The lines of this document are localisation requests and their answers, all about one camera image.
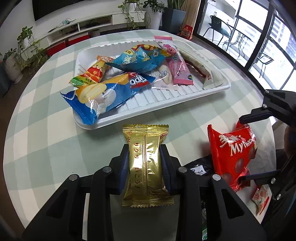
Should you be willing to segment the gold foil snack packet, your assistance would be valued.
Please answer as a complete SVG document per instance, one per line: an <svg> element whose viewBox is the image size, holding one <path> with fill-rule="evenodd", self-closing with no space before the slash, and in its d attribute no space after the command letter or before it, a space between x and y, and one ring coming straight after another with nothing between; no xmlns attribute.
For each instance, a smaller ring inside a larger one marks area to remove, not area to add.
<svg viewBox="0 0 296 241"><path fill-rule="evenodd" d="M148 208L173 205L166 189L159 147L168 125L126 124L123 134L129 147L129 180L123 207Z"/></svg>

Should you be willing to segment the red chocolate snack bag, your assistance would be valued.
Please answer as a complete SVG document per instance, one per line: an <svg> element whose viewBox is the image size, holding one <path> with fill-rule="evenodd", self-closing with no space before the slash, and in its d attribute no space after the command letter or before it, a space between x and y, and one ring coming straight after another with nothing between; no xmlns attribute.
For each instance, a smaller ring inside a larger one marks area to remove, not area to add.
<svg viewBox="0 0 296 241"><path fill-rule="evenodd" d="M208 125L207 132L215 173L235 192L249 186L240 184L238 178L249 174L248 163L256 156L256 136L251 126L237 122L234 131L219 133Z"/></svg>

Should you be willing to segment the blue yellow cake packet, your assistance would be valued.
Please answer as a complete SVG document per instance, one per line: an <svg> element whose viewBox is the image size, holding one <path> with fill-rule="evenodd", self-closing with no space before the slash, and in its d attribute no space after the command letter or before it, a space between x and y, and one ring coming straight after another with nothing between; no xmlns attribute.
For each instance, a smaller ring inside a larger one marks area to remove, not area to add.
<svg viewBox="0 0 296 241"><path fill-rule="evenodd" d="M61 95L82 123L90 126L100 115L119 107L154 80L155 77L150 75L126 72Z"/></svg>

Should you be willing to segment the clear white snack packet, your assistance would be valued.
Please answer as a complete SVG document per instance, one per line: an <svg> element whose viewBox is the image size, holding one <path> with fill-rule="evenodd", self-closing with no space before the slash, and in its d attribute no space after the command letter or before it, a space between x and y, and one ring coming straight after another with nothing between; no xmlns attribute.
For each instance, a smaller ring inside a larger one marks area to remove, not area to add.
<svg viewBox="0 0 296 241"><path fill-rule="evenodd" d="M173 77L166 64L152 70L151 76L155 77L155 80L152 83L153 89L170 91L177 91L179 89L178 85L173 84Z"/></svg>

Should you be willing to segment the pink cartoon snack packet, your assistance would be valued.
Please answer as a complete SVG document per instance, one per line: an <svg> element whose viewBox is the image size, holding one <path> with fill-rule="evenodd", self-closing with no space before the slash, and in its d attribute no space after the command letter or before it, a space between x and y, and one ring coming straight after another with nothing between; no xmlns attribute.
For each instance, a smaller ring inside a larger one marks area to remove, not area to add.
<svg viewBox="0 0 296 241"><path fill-rule="evenodd" d="M154 36L154 39L162 49L171 55L167 59L167 63L173 76L173 84L193 85L193 77L180 51L173 43L172 37Z"/></svg>

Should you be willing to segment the orange yellow snack packet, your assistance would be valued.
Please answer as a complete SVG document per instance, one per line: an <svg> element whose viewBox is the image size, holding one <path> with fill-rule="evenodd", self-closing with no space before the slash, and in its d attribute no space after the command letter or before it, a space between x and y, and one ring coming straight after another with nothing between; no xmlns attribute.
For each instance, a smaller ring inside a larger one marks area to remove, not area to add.
<svg viewBox="0 0 296 241"><path fill-rule="evenodd" d="M99 83L109 70L110 66L106 63L111 63L114 60L112 57L97 56L97 61L84 71L83 74L73 77L69 84L76 88Z"/></svg>

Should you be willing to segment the blue cartoon snack bag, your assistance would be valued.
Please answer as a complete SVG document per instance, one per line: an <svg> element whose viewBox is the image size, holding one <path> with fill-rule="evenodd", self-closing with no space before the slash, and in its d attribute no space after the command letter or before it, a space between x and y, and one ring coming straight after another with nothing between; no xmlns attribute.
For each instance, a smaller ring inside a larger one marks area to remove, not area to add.
<svg viewBox="0 0 296 241"><path fill-rule="evenodd" d="M160 47L139 44L106 64L125 72L146 73L161 66L168 57L171 54Z"/></svg>

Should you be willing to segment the red white peach packet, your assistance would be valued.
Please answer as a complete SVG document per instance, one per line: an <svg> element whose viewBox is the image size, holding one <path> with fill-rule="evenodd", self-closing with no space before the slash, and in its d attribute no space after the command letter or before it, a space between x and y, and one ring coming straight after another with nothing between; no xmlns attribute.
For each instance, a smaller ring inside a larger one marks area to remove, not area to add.
<svg viewBox="0 0 296 241"><path fill-rule="evenodd" d="M256 186L255 191L252 196L252 201L256 205L256 215L263 213L269 202L268 190L264 185Z"/></svg>

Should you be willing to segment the black sesame snack packet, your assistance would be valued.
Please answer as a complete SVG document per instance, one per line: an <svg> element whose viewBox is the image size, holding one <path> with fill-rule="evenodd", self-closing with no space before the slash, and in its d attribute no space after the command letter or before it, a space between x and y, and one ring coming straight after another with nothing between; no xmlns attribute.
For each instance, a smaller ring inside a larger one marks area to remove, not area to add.
<svg viewBox="0 0 296 241"><path fill-rule="evenodd" d="M208 177L215 174L211 154L191 161L187 163L185 167L193 171L196 175L200 176Z"/></svg>

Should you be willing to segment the green red snack packet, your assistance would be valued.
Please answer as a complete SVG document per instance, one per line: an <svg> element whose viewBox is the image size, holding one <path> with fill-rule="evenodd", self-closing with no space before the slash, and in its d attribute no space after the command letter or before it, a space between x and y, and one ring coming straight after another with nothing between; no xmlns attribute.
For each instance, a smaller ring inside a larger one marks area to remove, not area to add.
<svg viewBox="0 0 296 241"><path fill-rule="evenodd" d="M205 202L201 201L201 214L202 214L202 240L207 239L207 221L206 221L206 207Z"/></svg>

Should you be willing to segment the white wrapped snack in tray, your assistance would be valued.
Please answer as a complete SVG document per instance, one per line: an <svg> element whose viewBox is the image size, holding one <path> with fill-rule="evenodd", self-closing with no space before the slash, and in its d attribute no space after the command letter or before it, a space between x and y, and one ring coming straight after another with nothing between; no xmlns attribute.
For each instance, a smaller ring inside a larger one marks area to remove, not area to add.
<svg viewBox="0 0 296 241"><path fill-rule="evenodd" d="M226 77L203 55L183 49L179 49L179 52L183 59L192 65L204 77L204 90L219 87L225 82Z"/></svg>

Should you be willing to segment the white plastic tray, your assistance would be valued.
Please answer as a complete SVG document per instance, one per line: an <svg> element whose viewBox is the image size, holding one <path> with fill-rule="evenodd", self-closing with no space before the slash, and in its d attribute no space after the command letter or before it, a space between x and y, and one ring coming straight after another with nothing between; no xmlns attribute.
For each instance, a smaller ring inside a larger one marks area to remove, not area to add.
<svg viewBox="0 0 296 241"><path fill-rule="evenodd" d="M88 67L96 62L98 55L118 57L124 50L127 50L137 44L156 45L154 39L121 41L107 45L91 47L82 50L76 58L74 75L83 74ZM150 85L142 88L139 93L128 99L121 106L101 114L93 125L86 125L81 121L77 113L73 113L76 124L85 130L95 130L118 121L126 120L137 115L148 113L162 108L167 108L182 102L190 101L207 95L215 94L231 87L230 78L220 71L222 75L222 84L212 89L204 90L202 78L197 72L189 68L193 76L193 85L181 85L174 90L155 89Z"/></svg>

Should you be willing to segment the balcony glass table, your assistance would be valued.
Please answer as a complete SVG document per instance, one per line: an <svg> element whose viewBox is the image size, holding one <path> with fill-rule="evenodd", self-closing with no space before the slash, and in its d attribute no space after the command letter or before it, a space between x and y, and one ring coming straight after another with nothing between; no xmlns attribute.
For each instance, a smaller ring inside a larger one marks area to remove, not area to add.
<svg viewBox="0 0 296 241"><path fill-rule="evenodd" d="M230 29L230 36L228 38L228 41L224 42L222 45L222 49L227 52L229 49L231 49L232 46L236 46L236 49L238 51L238 57L237 60L240 57L245 58L245 53L243 52L244 47L246 45L246 43L248 41L252 40L250 39L250 37L248 37L247 35L245 35L243 32L237 30L236 28L234 28L233 26L229 25L228 23L226 23L226 26Z"/></svg>

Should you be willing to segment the checkered green white tablecloth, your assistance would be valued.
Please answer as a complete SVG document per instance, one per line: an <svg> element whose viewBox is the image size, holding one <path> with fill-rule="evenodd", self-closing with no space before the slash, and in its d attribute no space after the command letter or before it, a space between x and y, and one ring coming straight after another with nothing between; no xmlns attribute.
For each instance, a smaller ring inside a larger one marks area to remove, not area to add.
<svg viewBox="0 0 296 241"><path fill-rule="evenodd" d="M69 92L80 51L97 45L150 40L157 31L138 30L99 36L68 47L51 57L22 92L13 111L4 144L4 177L14 209L27 226L48 198L72 173L85 176L117 156L125 137L123 123L94 131L79 128L72 108L62 98ZM221 133L233 129L241 115L262 104L257 88L212 50L193 47L230 79L224 92L195 99L127 120L127 123L165 124L165 143L182 164L206 156L207 126Z"/></svg>

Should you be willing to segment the black balcony chair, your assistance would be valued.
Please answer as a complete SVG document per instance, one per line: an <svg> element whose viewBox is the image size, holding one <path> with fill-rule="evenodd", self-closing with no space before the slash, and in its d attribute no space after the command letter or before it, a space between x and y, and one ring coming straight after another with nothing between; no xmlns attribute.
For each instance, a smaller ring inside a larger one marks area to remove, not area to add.
<svg viewBox="0 0 296 241"><path fill-rule="evenodd" d="M205 31L203 37L206 35L209 29L212 29L212 41L214 41L214 32L218 32L222 35L221 40L219 41L218 45L221 43L223 37L227 37L230 39L232 33L232 27L218 18L216 15L210 15L211 22L209 23L208 29Z"/></svg>

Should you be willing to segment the red gift box on floor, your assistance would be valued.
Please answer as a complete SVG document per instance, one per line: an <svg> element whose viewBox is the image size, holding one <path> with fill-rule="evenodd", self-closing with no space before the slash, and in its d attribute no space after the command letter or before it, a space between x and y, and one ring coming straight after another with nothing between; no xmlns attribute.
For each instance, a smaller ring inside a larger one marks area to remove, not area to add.
<svg viewBox="0 0 296 241"><path fill-rule="evenodd" d="M193 37L193 27L185 25L179 33L179 36L187 40L191 40Z"/></svg>

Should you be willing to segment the dark grey plant pot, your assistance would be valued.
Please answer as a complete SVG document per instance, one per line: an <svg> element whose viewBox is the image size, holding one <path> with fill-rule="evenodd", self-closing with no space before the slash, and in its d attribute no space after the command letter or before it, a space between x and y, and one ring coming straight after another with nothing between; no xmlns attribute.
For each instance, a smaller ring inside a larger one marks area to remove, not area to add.
<svg viewBox="0 0 296 241"><path fill-rule="evenodd" d="M171 34L177 34L183 24L185 15L185 11L165 7L162 15L162 30Z"/></svg>

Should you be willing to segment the small grey round pot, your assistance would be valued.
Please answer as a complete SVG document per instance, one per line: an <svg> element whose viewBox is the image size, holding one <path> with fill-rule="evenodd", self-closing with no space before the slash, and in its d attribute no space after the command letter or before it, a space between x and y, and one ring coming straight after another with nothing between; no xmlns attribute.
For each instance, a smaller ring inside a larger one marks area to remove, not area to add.
<svg viewBox="0 0 296 241"><path fill-rule="evenodd" d="M99 30L99 29L91 30L91 31L89 32L89 35L90 35L91 38L94 38L94 37L100 36L100 30Z"/></svg>

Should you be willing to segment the white tall plant pot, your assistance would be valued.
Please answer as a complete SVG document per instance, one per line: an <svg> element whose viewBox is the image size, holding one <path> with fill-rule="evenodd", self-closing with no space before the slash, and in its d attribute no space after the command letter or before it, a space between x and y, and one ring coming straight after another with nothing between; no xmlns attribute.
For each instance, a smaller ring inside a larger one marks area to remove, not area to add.
<svg viewBox="0 0 296 241"><path fill-rule="evenodd" d="M145 23L148 29L158 30L161 24L162 12L152 11L148 8L145 12Z"/></svg>

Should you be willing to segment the red storage box left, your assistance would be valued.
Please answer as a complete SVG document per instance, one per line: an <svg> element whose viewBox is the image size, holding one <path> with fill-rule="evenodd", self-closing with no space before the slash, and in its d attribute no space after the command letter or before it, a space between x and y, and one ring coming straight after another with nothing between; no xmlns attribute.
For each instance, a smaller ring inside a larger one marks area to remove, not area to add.
<svg viewBox="0 0 296 241"><path fill-rule="evenodd" d="M67 47L66 41L62 41L60 43L56 43L53 46L47 48L47 55L53 56L54 54L58 53L59 51L65 49Z"/></svg>

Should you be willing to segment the red storage box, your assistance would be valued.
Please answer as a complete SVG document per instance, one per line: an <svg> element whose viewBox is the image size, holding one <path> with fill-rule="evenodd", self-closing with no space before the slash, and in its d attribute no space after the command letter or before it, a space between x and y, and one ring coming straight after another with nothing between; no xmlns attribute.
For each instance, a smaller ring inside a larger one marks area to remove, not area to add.
<svg viewBox="0 0 296 241"><path fill-rule="evenodd" d="M47 48L47 55L53 56L54 54L58 53L59 51L65 49L67 47L66 41L62 41L60 43L56 43L53 46Z"/></svg>
<svg viewBox="0 0 296 241"><path fill-rule="evenodd" d="M67 46L71 46L84 40L88 40L89 38L90 35L88 33L72 36L67 40Z"/></svg>

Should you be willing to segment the red storage box right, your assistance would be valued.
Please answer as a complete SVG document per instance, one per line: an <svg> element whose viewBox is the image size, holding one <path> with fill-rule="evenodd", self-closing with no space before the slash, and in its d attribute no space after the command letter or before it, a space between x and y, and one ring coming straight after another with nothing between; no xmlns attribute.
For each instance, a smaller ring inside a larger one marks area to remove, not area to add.
<svg viewBox="0 0 296 241"><path fill-rule="evenodd" d="M71 46L84 40L88 40L89 38L90 35L88 33L72 36L67 40L67 46Z"/></svg>

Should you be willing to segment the trailing green plant on cabinet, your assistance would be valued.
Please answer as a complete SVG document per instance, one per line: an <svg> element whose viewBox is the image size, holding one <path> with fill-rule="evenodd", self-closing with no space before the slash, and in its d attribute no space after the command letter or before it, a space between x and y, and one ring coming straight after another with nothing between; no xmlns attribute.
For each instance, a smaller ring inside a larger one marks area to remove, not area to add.
<svg viewBox="0 0 296 241"><path fill-rule="evenodd" d="M145 11L141 1L124 0L117 6L124 14L129 30L139 30L145 23Z"/></svg>

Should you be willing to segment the white tv cabinet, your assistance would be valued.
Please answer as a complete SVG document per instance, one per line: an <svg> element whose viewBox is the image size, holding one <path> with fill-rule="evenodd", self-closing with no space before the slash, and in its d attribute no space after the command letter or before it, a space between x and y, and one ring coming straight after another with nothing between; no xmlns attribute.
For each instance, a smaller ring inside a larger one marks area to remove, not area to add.
<svg viewBox="0 0 296 241"><path fill-rule="evenodd" d="M64 39L78 35L91 30L114 30L127 28L126 19L122 13L114 13L107 15L93 15L89 18L75 19L69 24L57 27L47 32L43 37L38 37L40 41L45 41L47 46L56 44Z"/></svg>

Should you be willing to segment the left potted green plant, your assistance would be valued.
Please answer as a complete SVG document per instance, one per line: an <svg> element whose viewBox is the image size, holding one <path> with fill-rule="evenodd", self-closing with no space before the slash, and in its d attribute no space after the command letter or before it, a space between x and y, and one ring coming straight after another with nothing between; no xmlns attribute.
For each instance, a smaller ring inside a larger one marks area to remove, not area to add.
<svg viewBox="0 0 296 241"><path fill-rule="evenodd" d="M48 58L41 40L33 35L33 27L25 26L17 37L17 47L3 54L1 64L9 80L16 84L22 79L24 70L35 74Z"/></svg>

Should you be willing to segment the black wall television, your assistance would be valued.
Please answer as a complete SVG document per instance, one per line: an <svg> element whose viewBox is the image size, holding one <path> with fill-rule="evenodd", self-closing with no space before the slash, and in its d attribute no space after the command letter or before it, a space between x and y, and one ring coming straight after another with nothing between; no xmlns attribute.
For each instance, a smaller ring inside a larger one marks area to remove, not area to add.
<svg viewBox="0 0 296 241"><path fill-rule="evenodd" d="M82 18L113 13L121 1L30 1L34 20Z"/></svg>

